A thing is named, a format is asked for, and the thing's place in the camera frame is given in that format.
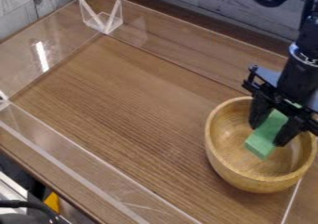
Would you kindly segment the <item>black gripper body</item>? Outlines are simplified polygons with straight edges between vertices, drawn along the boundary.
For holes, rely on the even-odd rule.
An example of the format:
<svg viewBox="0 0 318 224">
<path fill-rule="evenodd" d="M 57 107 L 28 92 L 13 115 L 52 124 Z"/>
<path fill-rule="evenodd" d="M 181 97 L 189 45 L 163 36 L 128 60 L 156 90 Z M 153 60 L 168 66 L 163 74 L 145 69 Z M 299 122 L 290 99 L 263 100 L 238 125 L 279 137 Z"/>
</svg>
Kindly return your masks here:
<svg viewBox="0 0 318 224">
<path fill-rule="evenodd" d="M 260 93 L 274 109 L 286 116 L 304 119 L 306 131 L 318 135 L 318 51 L 308 54 L 295 43 L 288 48 L 288 59 L 280 72 L 252 65 L 242 87 L 254 96 Z"/>
</svg>

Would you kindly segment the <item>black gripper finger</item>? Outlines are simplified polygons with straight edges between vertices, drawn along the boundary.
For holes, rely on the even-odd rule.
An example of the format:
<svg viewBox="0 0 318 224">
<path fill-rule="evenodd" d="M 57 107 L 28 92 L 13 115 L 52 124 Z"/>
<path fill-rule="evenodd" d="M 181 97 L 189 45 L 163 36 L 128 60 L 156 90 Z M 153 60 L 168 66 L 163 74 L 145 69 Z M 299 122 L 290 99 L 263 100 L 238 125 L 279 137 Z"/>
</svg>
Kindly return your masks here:
<svg viewBox="0 0 318 224">
<path fill-rule="evenodd" d="M 264 96 L 260 93 L 255 93 L 248 116 L 248 123 L 252 129 L 256 129 L 262 125 L 272 109 L 271 103 Z"/>
<path fill-rule="evenodd" d="M 274 136 L 274 145 L 283 147 L 302 132 L 306 131 L 304 119 L 299 116 L 286 116 L 278 114 L 276 118 L 276 133 Z"/>
</svg>

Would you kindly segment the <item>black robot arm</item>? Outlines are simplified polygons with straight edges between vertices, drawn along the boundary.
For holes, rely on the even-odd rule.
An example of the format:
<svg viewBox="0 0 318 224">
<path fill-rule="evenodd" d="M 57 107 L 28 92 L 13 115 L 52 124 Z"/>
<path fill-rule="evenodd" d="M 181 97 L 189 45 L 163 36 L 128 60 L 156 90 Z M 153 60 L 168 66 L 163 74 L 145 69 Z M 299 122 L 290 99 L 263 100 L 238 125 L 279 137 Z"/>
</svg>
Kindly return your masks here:
<svg viewBox="0 0 318 224">
<path fill-rule="evenodd" d="M 287 0 L 254 0 L 264 7 L 279 7 Z M 306 0 L 298 37 L 288 47 L 288 59 L 282 71 L 250 67 L 242 87 L 252 94 L 248 123 L 259 127 L 271 111 L 287 116 L 287 122 L 274 136 L 274 145 L 284 146 L 302 132 L 318 136 L 318 0 Z"/>
</svg>

